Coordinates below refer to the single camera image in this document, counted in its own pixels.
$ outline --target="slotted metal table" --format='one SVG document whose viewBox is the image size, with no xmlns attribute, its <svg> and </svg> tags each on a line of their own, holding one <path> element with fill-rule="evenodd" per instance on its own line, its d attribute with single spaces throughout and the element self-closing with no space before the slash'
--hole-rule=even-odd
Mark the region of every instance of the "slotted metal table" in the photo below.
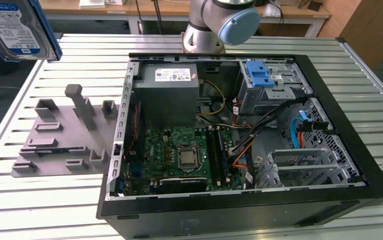
<svg viewBox="0 0 383 240">
<path fill-rule="evenodd" d="M 178 53 L 173 35 L 64 34 L 59 62 L 37 61 L 0 123 L 0 239 L 122 239 L 95 218 L 102 175 L 12 178 L 11 166 L 41 98 L 72 105 L 67 84 L 82 84 L 92 104 L 119 102 L 127 54 Z M 226 53 L 308 55 L 383 169 L 383 84 L 345 43 L 335 39 L 254 37 Z M 383 205 L 363 208 L 324 226 L 181 237 L 181 239 L 383 239 Z"/>
</svg>

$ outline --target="hard drive label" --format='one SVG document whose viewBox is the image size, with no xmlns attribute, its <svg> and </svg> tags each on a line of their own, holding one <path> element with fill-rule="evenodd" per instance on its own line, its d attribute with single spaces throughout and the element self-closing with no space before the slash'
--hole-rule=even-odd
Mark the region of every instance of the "hard drive label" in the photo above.
<svg viewBox="0 0 383 240">
<path fill-rule="evenodd" d="M 7 48 L 17 54 L 40 51 L 32 32 L 20 22 L 21 12 L 12 3 L 0 3 L 0 38 Z"/>
</svg>

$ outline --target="cpu socket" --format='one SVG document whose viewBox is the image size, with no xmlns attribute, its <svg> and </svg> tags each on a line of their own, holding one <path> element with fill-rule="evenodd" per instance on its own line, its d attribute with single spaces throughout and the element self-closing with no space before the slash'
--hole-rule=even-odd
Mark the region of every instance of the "cpu socket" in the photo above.
<svg viewBox="0 0 383 240">
<path fill-rule="evenodd" d="M 185 172 L 190 172 L 198 167 L 197 146 L 193 144 L 182 144 L 178 146 L 178 168 Z"/>
</svg>

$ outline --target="ram slot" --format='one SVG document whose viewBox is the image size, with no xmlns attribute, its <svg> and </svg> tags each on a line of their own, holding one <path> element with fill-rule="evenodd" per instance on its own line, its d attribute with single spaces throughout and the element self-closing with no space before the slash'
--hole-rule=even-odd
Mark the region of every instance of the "ram slot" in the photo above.
<svg viewBox="0 0 383 240">
<path fill-rule="evenodd" d="M 228 156 L 226 156 L 226 150 L 225 150 L 226 146 L 224 145 L 224 139 L 221 136 L 221 131 L 215 130 L 215 132 L 217 132 L 217 142 L 218 142 L 217 151 L 218 151 L 218 156 L 219 156 L 218 165 L 222 169 L 222 171 L 221 171 L 222 175 L 221 176 L 222 176 L 222 181 L 229 182 L 230 181 L 230 179 L 229 179 L 229 165 L 226 162 Z"/>
<path fill-rule="evenodd" d="M 210 178 L 211 182 L 217 186 L 221 185 L 221 172 L 224 171 L 218 165 L 218 156 L 217 156 L 217 134 L 213 129 L 206 129 L 206 149 L 207 149 L 207 159 L 210 167 Z"/>
</svg>

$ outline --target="power supply label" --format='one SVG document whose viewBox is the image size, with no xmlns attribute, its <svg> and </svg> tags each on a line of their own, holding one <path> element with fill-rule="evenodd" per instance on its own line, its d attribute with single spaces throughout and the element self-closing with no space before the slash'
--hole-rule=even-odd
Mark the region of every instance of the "power supply label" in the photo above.
<svg viewBox="0 0 383 240">
<path fill-rule="evenodd" d="M 16 54 L 39 53 L 40 47 L 20 18 L 21 12 L 17 6 L 12 3 L 0 3 L 0 39 Z"/>
<path fill-rule="evenodd" d="M 187 68 L 161 68 L 155 70 L 155 81 L 157 82 L 177 82 L 177 81 L 191 81 L 190 69 Z"/>
</svg>

